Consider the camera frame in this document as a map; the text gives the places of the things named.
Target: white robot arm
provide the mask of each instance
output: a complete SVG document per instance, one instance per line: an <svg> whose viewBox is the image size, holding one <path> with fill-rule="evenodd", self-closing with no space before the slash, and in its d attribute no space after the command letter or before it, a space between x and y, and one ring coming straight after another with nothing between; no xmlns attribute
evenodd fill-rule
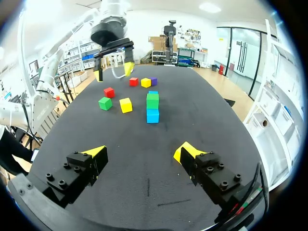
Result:
<svg viewBox="0 0 308 231"><path fill-rule="evenodd" d="M30 93L30 97L25 103L26 110L23 109L20 103L0 102L0 124L16 126L24 130L30 128L31 132L38 132L42 138L45 138L54 124L55 115L53 114L53 109L58 104L55 98L60 94L59 91L53 87L53 83L59 61L63 55L61 45L88 22L90 22L92 26L96 23L101 25L104 23L105 25L112 26L114 23L117 23L116 36L110 40L122 39L126 31L126 9L124 7L124 0L103 0L100 12L97 9L91 9L83 14L73 27L63 37L56 41L46 53L48 60L43 67L34 95ZM96 38L100 38L99 33L95 35ZM23 35L20 36L20 44L18 45L18 49L20 49L19 53L21 54L23 54L23 37ZM30 82L24 59L20 58L19 61L23 69L24 79ZM27 84L26 87L28 88L28 92L33 92L33 89L30 89L30 87L32 87L30 84Z"/></svg>

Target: black tabletop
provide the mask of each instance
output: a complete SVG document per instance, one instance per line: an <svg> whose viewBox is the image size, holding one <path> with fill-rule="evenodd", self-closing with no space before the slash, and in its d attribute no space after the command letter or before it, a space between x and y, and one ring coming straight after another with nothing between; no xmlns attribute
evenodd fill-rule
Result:
<svg viewBox="0 0 308 231"><path fill-rule="evenodd" d="M137 66L132 77L157 77L158 85L130 87L110 69L104 82L90 83L64 111L42 147L31 172L42 180L74 150L107 146L109 163L93 187L66 209L96 222L126 228L201 230L214 224L220 207L173 159L185 141L215 151L233 172L252 178L260 160L246 128L225 100L192 69ZM113 107L99 108L103 90L115 90ZM146 123L146 94L159 92L160 121ZM119 100L133 111L123 114Z"/></svg>

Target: screw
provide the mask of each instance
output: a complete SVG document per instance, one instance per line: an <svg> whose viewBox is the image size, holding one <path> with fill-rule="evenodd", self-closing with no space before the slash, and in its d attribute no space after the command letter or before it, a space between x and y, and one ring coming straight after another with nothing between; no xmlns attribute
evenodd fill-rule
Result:
<svg viewBox="0 0 308 231"><path fill-rule="evenodd" d="M31 190L31 189L33 188L33 185L32 185L32 184L27 184L27 188L28 188L29 190Z"/></svg>
<svg viewBox="0 0 308 231"><path fill-rule="evenodd" d="M227 189L227 187L228 187L228 182L223 181L222 183L220 183L220 188L221 188L222 190Z"/></svg>
<svg viewBox="0 0 308 231"><path fill-rule="evenodd" d="M241 175L240 175L240 174L236 174L236 175L234 176L233 180L234 180L235 182L239 182L239 181L241 180Z"/></svg>
<svg viewBox="0 0 308 231"><path fill-rule="evenodd" d="M207 167L206 168L207 173L212 173L213 170L214 170L213 167Z"/></svg>
<svg viewBox="0 0 308 231"><path fill-rule="evenodd" d="M47 180L49 180L49 181L53 181L53 180L54 180L53 175L52 175L51 173L47 173L47 174L46 174L46 178L47 178Z"/></svg>
<svg viewBox="0 0 308 231"><path fill-rule="evenodd" d="M81 171L81 169L80 169L80 167L79 167L79 166L77 166L77 167L75 167L75 168L74 168L74 171L78 173L78 172L80 172L80 171Z"/></svg>
<svg viewBox="0 0 308 231"><path fill-rule="evenodd" d="M21 196L25 194L25 191L23 189L20 189L18 192L19 192L19 195Z"/></svg>
<svg viewBox="0 0 308 231"><path fill-rule="evenodd" d="M220 164L218 165L218 168L219 168L220 170L222 170L224 167L225 167L225 166L224 166L223 163L220 163Z"/></svg>
<svg viewBox="0 0 308 231"><path fill-rule="evenodd" d="M61 188L65 188L66 187L66 182L65 182L65 180L60 180L59 181L59 186L61 187Z"/></svg>
<svg viewBox="0 0 308 231"><path fill-rule="evenodd" d="M64 164L63 164L63 167L64 167L65 169L70 169L70 168L71 168L70 165L69 165L68 163L64 163Z"/></svg>

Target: purple cube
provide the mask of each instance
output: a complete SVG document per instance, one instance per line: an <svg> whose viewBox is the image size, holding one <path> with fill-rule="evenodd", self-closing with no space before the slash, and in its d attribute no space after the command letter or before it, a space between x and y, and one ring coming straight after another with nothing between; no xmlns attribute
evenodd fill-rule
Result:
<svg viewBox="0 0 308 231"><path fill-rule="evenodd" d="M150 77L149 79L151 80L151 86L156 86L157 85L157 78Z"/></svg>

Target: person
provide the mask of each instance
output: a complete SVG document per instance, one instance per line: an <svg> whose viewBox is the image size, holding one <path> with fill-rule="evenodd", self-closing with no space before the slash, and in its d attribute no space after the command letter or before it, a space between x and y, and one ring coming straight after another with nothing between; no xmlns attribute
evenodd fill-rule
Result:
<svg viewBox="0 0 308 231"><path fill-rule="evenodd" d="M12 155L31 163L33 152L19 143L16 138L5 129L5 126L0 125L0 166L15 176L20 173L28 175L28 172L20 166Z"/></svg>

